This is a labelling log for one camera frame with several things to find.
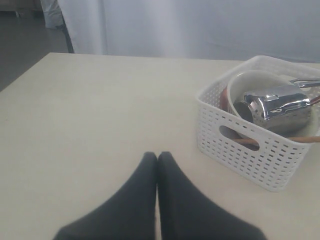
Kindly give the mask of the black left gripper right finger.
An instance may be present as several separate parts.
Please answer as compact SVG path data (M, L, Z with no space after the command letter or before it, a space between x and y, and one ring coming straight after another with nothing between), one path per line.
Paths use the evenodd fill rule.
M161 236L164 240L264 240L258 227L224 210L183 173L173 155L157 160Z

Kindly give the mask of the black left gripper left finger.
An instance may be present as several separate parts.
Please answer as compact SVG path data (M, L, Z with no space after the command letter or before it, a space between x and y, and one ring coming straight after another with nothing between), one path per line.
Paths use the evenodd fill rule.
M106 202L63 226L56 240L154 240L157 156L145 152L136 170Z

